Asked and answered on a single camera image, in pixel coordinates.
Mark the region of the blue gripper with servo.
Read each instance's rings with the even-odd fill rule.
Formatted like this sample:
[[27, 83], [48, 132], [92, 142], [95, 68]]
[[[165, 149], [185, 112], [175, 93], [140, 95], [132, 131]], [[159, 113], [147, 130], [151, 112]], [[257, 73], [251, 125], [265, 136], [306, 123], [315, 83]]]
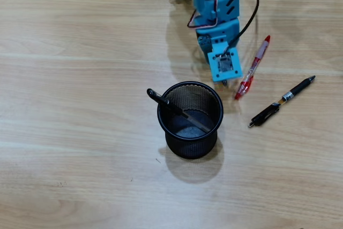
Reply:
[[229, 43], [240, 32], [240, 23], [237, 18], [218, 23], [215, 27], [196, 29], [198, 44], [209, 64], [208, 55], [214, 52], [215, 56], [223, 54]]

